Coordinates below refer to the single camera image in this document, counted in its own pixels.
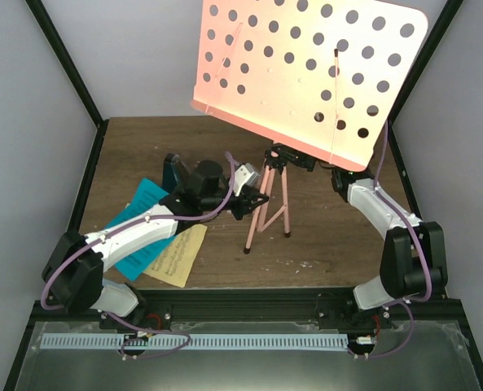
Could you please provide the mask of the black metronome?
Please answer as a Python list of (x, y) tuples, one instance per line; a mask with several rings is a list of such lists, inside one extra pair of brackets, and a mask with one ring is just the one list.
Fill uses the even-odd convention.
[(173, 192), (178, 186), (187, 182), (190, 171), (184, 165), (180, 156), (168, 153), (163, 162), (161, 188), (167, 193)]

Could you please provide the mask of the pink music stand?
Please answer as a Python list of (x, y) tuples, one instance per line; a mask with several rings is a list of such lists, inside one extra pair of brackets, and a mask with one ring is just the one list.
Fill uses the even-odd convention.
[(205, 1), (191, 104), (363, 171), (427, 31), (381, 1)]

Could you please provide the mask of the yellow sheet music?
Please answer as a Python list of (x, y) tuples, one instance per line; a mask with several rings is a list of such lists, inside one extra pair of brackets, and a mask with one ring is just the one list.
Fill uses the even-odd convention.
[(207, 229), (206, 225), (199, 224), (177, 235), (143, 274), (174, 287), (184, 288)]

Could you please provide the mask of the blue sheet music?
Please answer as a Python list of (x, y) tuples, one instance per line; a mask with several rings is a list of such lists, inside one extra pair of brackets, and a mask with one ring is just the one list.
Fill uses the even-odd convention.
[(105, 237), (93, 250), (103, 254), (104, 269), (116, 267), (135, 281), (173, 241), (178, 221), (159, 201), (168, 193), (149, 179), (142, 179), (128, 207), (101, 231), (86, 234), (91, 243)]

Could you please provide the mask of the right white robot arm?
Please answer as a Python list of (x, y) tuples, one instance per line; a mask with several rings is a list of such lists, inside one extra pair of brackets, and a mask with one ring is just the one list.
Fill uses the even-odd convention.
[(384, 241), (379, 274), (353, 289), (354, 300), (342, 308), (345, 323), (360, 328), (371, 319), (371, 310), (403, 299), (427, 301), (444, 292), (448, 272), (442, 227), (405, 210), (368, 168), (330, 170), (334, 192), (366, 217)]

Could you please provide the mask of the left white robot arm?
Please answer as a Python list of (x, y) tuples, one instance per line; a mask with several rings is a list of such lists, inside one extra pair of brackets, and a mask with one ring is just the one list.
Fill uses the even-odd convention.
[(166, 195), (138, 215), (114, 227), (86, 235), (70, 230), (61, 235), (42, 272), (45, 310), (79, 314), (111, 312), (128, 328), (141, 327), (147, 309), (139, 294), (103, 275), (122, 259), (148, 245), (173, 238), (227, 210), (236, 220), (265, 204), (269, 197), (256, 187), (257, 171), (226, 154), (231, 174), (213, 160), (188, 170), (176, 154), (164, 160), (162, 188)]

